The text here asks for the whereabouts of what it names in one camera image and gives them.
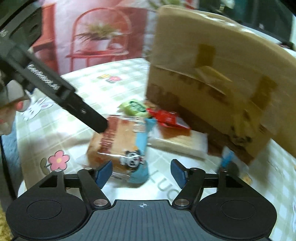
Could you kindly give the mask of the person's hand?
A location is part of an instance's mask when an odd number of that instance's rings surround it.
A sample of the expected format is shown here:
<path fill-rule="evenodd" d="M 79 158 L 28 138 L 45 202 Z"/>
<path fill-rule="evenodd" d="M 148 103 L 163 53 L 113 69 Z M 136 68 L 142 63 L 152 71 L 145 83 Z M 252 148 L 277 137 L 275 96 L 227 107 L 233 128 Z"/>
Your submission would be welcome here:
<path fill-rule="evenodd" d="M 5 85 L 5 80 L 1 71 L 1 136 L 11 133 L 16 112 L 26 111 L 31 104 L 31 98 L 17 81 Z"/>

